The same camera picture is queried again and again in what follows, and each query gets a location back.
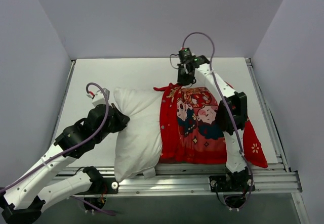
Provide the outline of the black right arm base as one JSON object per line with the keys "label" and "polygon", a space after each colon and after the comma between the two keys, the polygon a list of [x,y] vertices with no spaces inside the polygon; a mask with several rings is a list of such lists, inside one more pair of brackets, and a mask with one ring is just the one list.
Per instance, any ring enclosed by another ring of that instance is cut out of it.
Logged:
{"label": "black right arm base", "polygon": [[211,175],[209,176],[211,192],[225,193],[225,192],[244,192],[250,190],[251,176],[250,175]]}

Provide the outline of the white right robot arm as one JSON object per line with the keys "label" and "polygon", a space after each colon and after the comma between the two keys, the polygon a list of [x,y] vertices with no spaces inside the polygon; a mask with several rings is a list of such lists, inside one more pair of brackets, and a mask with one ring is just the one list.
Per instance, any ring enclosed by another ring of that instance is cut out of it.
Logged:
{"label": "white right robot arm", "polygon": [[218,102],[215,123],[225,136],[226,168],[231,172],[225,177],[225,184],[227,188],[236,190],[243,184],[239,172],[248,166],[242,144],[245,122],[248,119],[247,96],[243,92],[238,93],[214,72],[212,61],[205,56],[196,56],[189,48],[182,48],[178,56],[180,63],[177,82],[187,86],[199,81]]}

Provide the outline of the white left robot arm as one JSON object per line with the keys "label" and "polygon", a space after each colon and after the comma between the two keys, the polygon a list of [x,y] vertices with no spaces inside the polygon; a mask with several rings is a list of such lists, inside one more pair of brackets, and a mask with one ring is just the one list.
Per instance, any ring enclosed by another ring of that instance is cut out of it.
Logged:
{"label": "white left robot arm", "polygon": [[115,105],[97,105],[86,118],[65,128],[43,157],[12,187],[1,188],[6,223],[34,223],[52,205],[79,193],[101,194],[109,189],[93,166],[55,184],[50,181],[66,166],[94,149],[110,133],[126,128],[130,118]]}

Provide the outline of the white pillow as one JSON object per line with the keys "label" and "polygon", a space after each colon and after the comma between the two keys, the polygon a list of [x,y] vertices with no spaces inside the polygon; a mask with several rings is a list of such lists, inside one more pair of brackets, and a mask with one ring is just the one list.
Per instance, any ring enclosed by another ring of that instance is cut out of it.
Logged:
{"label": "white pillow", "polygon": [[120,112],[130,118],[117,135],[115,178],[118,182],[138,174],[152,178],[162,151],[159,115],[163,94],[117,87],[113,95]]}

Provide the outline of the red printed pillowcase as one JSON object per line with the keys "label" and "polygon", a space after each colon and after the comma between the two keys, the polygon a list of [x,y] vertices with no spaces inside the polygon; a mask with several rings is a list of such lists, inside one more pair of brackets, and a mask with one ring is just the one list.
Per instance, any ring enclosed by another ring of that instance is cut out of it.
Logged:
{"label": "red printed pillowcase", "polygon": [[225,164],[225,137],[215,123],[218,103],[208,89],[171,83],[155,91],[163,93],[160,162]]}

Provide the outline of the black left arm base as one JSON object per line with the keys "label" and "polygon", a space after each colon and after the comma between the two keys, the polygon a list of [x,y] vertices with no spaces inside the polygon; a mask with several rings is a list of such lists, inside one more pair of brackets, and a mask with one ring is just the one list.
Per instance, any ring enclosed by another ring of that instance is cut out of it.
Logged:
{"label": "black left arm base", "polygon": [[103,177],[98,181],[96,193],[100,195],[117,194],[119,183],[114,177]]}

